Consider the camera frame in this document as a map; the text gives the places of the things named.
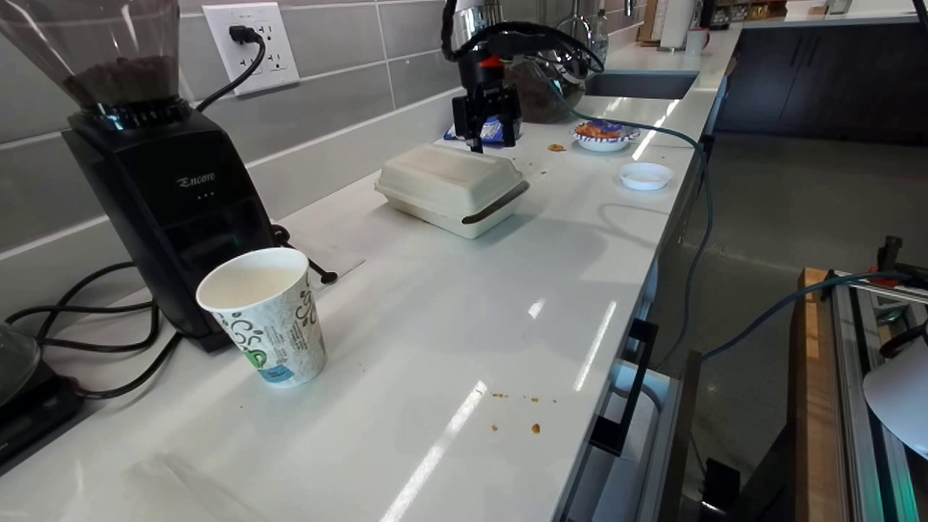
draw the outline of paper cup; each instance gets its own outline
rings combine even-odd
[[[326,366],[308,269],[300,249],[255,249],[216,268],[198,286],[198,304],[271,387],[304,382]]]

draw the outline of electrical outlet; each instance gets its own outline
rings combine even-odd
[[[294,49],[291,49],[291,37],[288,37],[279,4],[202,7],[202,15],[216,37],[216,46],[221,49],[230,81],[234,81],[258,56],[255,44],[234,44],[230,37],[230,25],[250,25],[266,44],[262,66],[255,69],[252,79],[234,86],[234,95],[276,91],[282,83],[300,81],[300,69],[294,62]]]

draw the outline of white countertop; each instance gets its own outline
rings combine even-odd
[[[581,110],[701,137],[738,34],[693,56],[700,79],[682,101],[585,99]],[[666,66],[655,49],[610,62]],[[191,498],[208,485],[213,501],[239,498],[263,520],[552,520],[693,159],[669,137],[584,155],[571,128],[524,126],[508,155],[530,191],[479,242],[397,214],[375,176],[291,214],[295,246],[361,262],[318,294],[323,378],[276,394],[234,350],[184,344],[143,401],[98,408],[5,474],[0,520],[60,520],[84,498],[94,511],[162,460],[187,471]],[[614,175],[632,156],[669,165],[674,184],[622,188]],[[140,326],[76,334],[115,340]],[[69,356],[55,366],[94,375],[84,382],[95,388],[133,375]]]

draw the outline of white bowl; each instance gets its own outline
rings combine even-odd
[[[659,191],[665,188],[674,176],[669,168],[662,163],[627,163],[617,175],[617,181],[632,188],[632,191]]]
[[[614,139],[611,137],[585,137],[584,128],[604,128],[606,134],[617,134],[617,137]],[[624,150],[632,139],[636,139],[636,128],[627,128],[627,126],[584,121],[575,128],[577,149],[595,150],[595,155]]]

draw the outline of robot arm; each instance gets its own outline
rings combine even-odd
[[[494,23],[479,28],[466,44],[453,49],[453,23],[458,0],[445,4],[442,53],[458,63],[463,95],[453,101],[455,130],[471,150],[482,155],[482,128],[491,117],[501,126],[501,144],[517,144],[520,137],[520,95],[506,83],[506,59],[569,53],[604,69],[604,62],[577,37],[537,23]]]

